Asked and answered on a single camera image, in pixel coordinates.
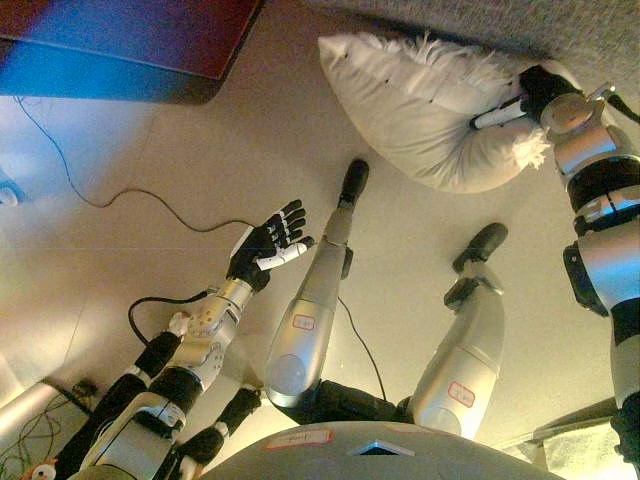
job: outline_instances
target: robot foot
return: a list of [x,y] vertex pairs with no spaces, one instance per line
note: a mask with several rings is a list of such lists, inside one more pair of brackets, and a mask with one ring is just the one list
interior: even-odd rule
[[467,260],[480,260],[486,262],[491,254],[507,238],[509,230],[501,223],[491,223],[484,227],[473,237],[467,248],[453,261],[453,269],[456,273],[462,272]]
[[369,164],[360,159],[352,161],[342,182],[342,192],[340,193],[338,207],[353,210],[367,184],[368,177]]

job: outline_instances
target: cable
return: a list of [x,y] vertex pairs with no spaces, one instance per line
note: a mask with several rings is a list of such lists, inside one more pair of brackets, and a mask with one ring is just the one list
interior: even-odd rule
[[38,121],[33,118],[33,116],[27,111],[27,109],[24,107],[23,104],[23,98],[21,97],[13,97],[14,101],[20,106],[20,109],[24,112],[24,114],[27,116],[27,118],[29,120],[31,120],[31,122],[38,128],[38,130],[40,130],[40,132],[42,132],[42,134],[47,137],[47,139],[51,142],[51,144],[53,145],[53,147],[56,149],[56,152],[58,152],[58,156],[60,157],[60,160],[62,160],[62,163],[64,165],[64,170],[65,173],[67,175],[67,181],[69,182],[69,185],[71,186],[71,189],[75,192],[75,194],[87,205],[90,205],[92,207],[95,208],[107,208],[110,207],[111,205],[113,205],[113,203],[120,198],[122,195],[125,195],[127,193],[143,193],[145,195],[149,195],[150,197],[155,198],[158,202],[160,202],[167,210],[169,210],[169,212],[171,212],[171,214],[176,217],[176,219],[182,224],[184,225],[186,228],[188,228],[191,231],[197,232],[197,233],[209,233],[209,232],[213,232],[215,230],[218,230],[219,228],[222,227],[226,227],[227,225],[231,225],[233,223],[240,223],[246,226],[251,226],[251,223],[247,222],[246,220],[243,220],[241,218],[233,218],[231,220],[226,220],[224,222],[215,224],[211,227],[206,227],[206,228],[198,228],[198,227],[194,227],[190,224],[188,224],[179,214],[178,212],[176,212],[173,207],[171,207],[171,205],[169,205],[166,200],[164,198],[162,198],[161,196],[159,196],[156,193],[153,193],[149,190],[145,190],[144,188],[125,188],[123,190],[120,190],[118,193],[116,193],[111,200],[105,202],[105,203],[96,203],[93,202],[91,200],[89,200],[87,197],[85,197],[80,190],[78,190],[78,188],[76,187],[75,183],[73,182],[72,178],[71,178],[71,173],[69,171],[69,164],[67,162],[67,159],[64,155],[64,153],[62,152],[62,148],[60,148],[60,145],[58,145],[58,142],[56,142],[56,140],[49,134],[49,132],[47,132],[44,127],[42,127],[42,125],[40,125],[38,123]]
[[367,347],[367,344],[365,343],[365,341],[362,339],[362,337],[358,333],[358,330],[356,329],[356,326],[353,323],[353,317],[351,316],[351,312],[349,311],[349,307],[347,307],[347,304],[344,303],[340,297],[338,297],[338,301],[342,304],[344,309],[347,311],[347,315],[349,316],[349,321],[351,322],[351,328],[353,328],[353,333],[356,334],[356,337],[358,337],[358,340],[360,340],[360,343],[362,343],[362,346],[366,350],[367,355],[369,355],[369,359],[371,360],[371,363],[373,364],[373,369],[376,371],[376,377],[378,377],[378,383],[380,383],[380,391],[382,392],[382,398],[385,401],[387,401],[387,394],[384,391],[384,385],[382,384],[382,377],[380,377],[380,371],[378,370],[378,365],[376,364],[376,361],[373,359],[373,355],[371,355],[371,352],[369,351],[369,347]]
[[113,422],[115,421],[116,418],[117,416],[112,418],[105,418],[105,420],[102,422],[100,427],[97,428],[96,431],[93,433],[93,438],[91,439],[91,445],[95,444],[98,441],[98,439],[102,436],[102,434],[107,430],[107,428],[113,425]]
[[[37,415],[34,415],[29,420],[27,420],[22,428],[20,429],[20,433],[18,434],[18,439],[13,442],[9,447],[0,452],[0,458],[4,455],[7,455],[13,448],[17,447],[17,455],[7,455],[2,458],[0,461],[0,478],[12,478],[8,476],[7,462],[10,460],[14,460],[20,463],[20,471],[24,472],[28,468],[30,468],[33,464],[31,459],[31,452],[29,451],[29,447],[27,445],[27,440],[37,440],[37,439],[48,439],[48,449],[45,455],[45,458],[42,461],[48,459],[49,455],[51,455],[51,450],[53,449],[54,438],[61,431],[60,422],[58,422],[55,418],[49,416],[51,412],[67,405],[70,401],[66,398],[63,398],[61,402],[55,404],[54,402],[62,397],[62,394],[57,394],[45,406],[44,410]],[[42,419],[46,420],[46,423],[49,427],[49,433],[44,435],[33,435],[33,431],[38,428]]]
[[631,121],[640,123],[640,115],[631,110],[622,98],[620,98],[620,95],[614,93],[607,99],[607,102]]
[[131,325],[131,329],[133,330],[133,333],[136,334],[136,337],[138,337],[140,339],[140,341],[142,343],[144,343],[145,346],[149,346],[149,340],[147,340],[147,338],[142,334],[142,332],[138,329],[137,325],[136,325],[136,321],[133,318],[133,310],[140,305],[141,303],[145,303],[145,302],[162,302],[162,303],[172,303],[175,305],[183,305],[185,303],[193,303],[193,302],[197,302],[198,300],[203,299],[204,297],[206,297],[209,294],[209,292],[207,292],[206,290],[203,290],[200,293],[195,294],[193,297],[189,297],[189,298],[185,298],[183,300],[176,300],[174,298],[164,298],[164,297],[142,297],[139,298],[138,300],[136,300],[135,302],[133,302],[131,304],[131,306],[129,307],[129,325]]
[[60,394],[64,395],[64,397],[73,403],[76,407],[86,413],[88,416],[91,416],[91,409],[87,408],[86,403],[83,403],[83,400],[91,399],[93,395],[98,391],[97,387],[93,384],[90,384],[88,380],[81,380],[77,384],[75,384],[71,388],[71,392],[67,391],[62,385],[58,384],[58,382],[52,380],[50,377],[45,377],[40,380],[41,383],[45,385],[49,385],[51,388],[55,388]]

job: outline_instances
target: small label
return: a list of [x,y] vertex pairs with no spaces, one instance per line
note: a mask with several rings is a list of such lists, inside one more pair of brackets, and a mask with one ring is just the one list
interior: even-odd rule
[[301,328],[302,330],[313,330],[313,328],[316,326],[316,320],[313,317],[296,315],[293,318],[293,326],[296,328]]
[[412,425],[410,423],[385,423],[384,426],[389,430],[398,433],[428,433],[423,427]]
[[451,385],[449,385],[449,396],[467,408],[473,407],[473,402],[476,401],[475,393],[464,385],[460,385],[458,382],[452,382]]
[[331,430],[309,430],[272,438],[264,449],[279,450],[281,448],[324,445],[331,440],[333,440],[333,431]]

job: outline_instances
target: robot leg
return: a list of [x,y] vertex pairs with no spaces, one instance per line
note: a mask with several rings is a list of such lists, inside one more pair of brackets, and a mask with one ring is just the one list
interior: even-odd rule
[[456,319],[408,402],[414,423],[472,439],[486,412],[502,362],[502,289],[484,262],[507,235],[485,227],[456,259],[460,277],[445,295]]
[[278,407],[294,408],[312,401],[320,384],[340,280],[348,273],[352,255],[347,241],[353,210],[368,172],[363,160],[349,166],[338,207],[271,345],[265,390]]

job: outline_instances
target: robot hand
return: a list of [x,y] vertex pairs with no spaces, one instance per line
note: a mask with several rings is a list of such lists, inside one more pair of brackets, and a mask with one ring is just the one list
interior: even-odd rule
[[227,278],[244,280],[255,292],[269,283],[269,270],[299,257],[313,244],[302,236],[306,212],[300,200],[294,200],[273,214],[259,227],[249,227],[231,252]]

